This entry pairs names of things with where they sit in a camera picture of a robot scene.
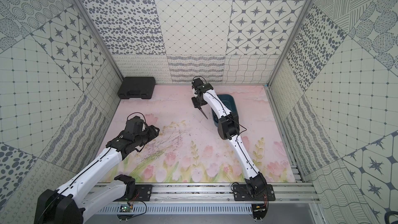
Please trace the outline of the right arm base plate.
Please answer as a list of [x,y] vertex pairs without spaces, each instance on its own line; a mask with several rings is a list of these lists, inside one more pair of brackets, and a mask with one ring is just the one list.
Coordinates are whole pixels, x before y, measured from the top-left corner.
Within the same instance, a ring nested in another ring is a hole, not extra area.
[[231,191],[234,196],[234,201],[269,201],[273,202],[276,200],[275,192],[273,186],[267,184],[265,187],[260,187],[260,189],[249,189],[246,184],[233,183],[231,185]]

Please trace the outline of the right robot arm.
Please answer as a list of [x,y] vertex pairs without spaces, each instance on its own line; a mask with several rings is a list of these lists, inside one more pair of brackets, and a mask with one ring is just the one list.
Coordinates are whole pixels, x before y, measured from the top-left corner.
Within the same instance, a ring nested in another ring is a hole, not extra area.
[[267,193],[268,183],[251,159],[241,138],[242,125],[239,124],[238,113],[231,111],[217,96],[213,86],[202,76],[192,79],[194,97],[193,106],[202,110],[202,106],[209,105],[218,118],[218,134],[222,140],[228,141],[237,156],[243,170],[244,180],[249,195],[254,198]]

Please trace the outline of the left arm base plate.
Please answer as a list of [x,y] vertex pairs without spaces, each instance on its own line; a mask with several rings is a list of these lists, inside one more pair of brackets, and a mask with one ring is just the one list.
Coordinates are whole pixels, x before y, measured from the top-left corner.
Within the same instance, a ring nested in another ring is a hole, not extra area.
[[124,195],[114,200],[117,201],[150,201],[151,194],[152,194],[153,185],[148,184],[138,184],[138,185],[130,185],[126,187],[124,191]]

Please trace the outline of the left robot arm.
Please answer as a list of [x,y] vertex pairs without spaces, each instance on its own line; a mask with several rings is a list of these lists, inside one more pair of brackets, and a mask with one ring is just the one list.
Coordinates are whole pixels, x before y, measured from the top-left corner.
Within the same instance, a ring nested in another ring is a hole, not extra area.
[[118,175],[102,190],[92,195],[89,192],[130,153],[141,152],[159,136],[160,129],[145,120],[140,113],[130,114],[124,130],[109,141],[91,163],[56,190],[43,192],[37,200],[34,223],[84,224],[115,200],[126,201],[131,207],[141,195],[131,176]]

